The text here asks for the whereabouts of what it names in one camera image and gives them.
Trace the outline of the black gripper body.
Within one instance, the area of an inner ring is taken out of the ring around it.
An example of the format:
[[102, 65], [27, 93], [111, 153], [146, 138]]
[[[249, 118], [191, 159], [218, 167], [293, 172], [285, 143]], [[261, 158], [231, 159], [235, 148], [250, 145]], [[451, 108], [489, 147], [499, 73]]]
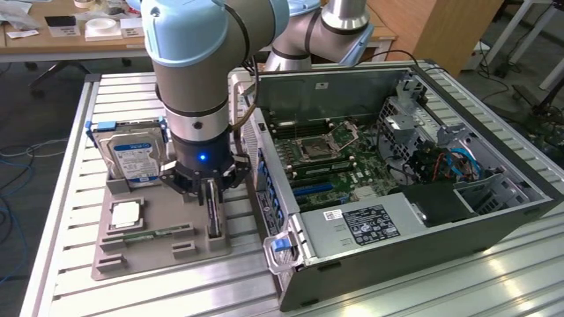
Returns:
[[230, 188], [235, 176], [223, 176], [235, 162], [230, 132], [225, 131], [207, 141], [190, 141], [174, 133], [173, 141], [177, 150], [177, 172], [185, 178], [179, 180], [181, 186], [197, 192], [203, 179], [217, 178], [219, 188]]

